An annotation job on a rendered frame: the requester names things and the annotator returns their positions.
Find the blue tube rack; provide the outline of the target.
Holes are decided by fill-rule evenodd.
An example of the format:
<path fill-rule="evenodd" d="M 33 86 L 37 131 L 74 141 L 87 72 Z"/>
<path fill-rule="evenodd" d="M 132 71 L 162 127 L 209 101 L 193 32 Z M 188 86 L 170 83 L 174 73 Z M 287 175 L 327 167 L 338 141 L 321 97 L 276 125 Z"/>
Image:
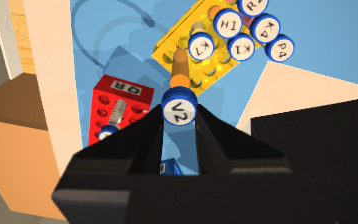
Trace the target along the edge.
<path fill-rule="evenodd" d="M 175 158 L 161 161 L 160 174 L 183 174 Z"/>

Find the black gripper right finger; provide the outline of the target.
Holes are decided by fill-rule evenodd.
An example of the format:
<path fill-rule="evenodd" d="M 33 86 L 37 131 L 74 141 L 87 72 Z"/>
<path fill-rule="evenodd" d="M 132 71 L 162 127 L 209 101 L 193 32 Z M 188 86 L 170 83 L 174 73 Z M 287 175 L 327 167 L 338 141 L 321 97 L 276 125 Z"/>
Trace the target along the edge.
<path fill-rule="evenodd" d="M 287 154 L 219 119 L 201 104 L 195 137 L 199 174 L 297 173 Z"/>

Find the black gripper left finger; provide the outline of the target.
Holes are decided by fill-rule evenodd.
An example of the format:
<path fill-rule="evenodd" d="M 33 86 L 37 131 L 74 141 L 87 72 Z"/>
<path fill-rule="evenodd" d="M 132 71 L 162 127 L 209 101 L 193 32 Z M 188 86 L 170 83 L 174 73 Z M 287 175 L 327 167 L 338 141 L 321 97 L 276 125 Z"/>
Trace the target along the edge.
<path fill-rule="evenodd" d="M 64 172 L 82 170 L 160 174 L 163 133 L 162 106 L 158 104 L 137 121 L 74 153 Z"/>

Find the red rack with round wells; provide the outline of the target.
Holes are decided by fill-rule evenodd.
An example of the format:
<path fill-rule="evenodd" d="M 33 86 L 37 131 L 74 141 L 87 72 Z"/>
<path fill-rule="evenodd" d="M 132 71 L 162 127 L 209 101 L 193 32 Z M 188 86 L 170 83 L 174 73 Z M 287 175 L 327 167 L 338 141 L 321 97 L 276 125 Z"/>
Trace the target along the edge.
<path fill-rule="evenodd" d="M 127 104 L 120 124 L 123 128 L 149 112 L 154 90 L 104 74 L 93 88 L 88 145 L 99 140 L 98 134 L 107 124 L 118 99 Z"/>

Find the light blue mat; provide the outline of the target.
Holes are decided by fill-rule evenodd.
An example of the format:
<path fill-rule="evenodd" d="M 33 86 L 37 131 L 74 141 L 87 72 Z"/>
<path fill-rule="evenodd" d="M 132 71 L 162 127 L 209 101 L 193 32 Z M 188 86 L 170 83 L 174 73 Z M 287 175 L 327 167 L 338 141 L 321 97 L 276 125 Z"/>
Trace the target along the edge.
<path fill-rule="evenodd" d="M 88 146 L 93 88 L 104 74 L 155 89 L 150 110 L 169 89 L 170 72 L 152 52 L 198 0 L 69 0 L 82 149 Z M 358 84 L 358 0 L 269 0 L 280 33 L 295 44 L 279 63 Z M 279 34 L 280 34 L 279 33 Z M 219 119 L 237 124 L 268 61 L 262 46 L 197 96 Z M 199 174 L 195 120 L 164 120 L 162 160 L 175 158 L 183 174 Z"/>

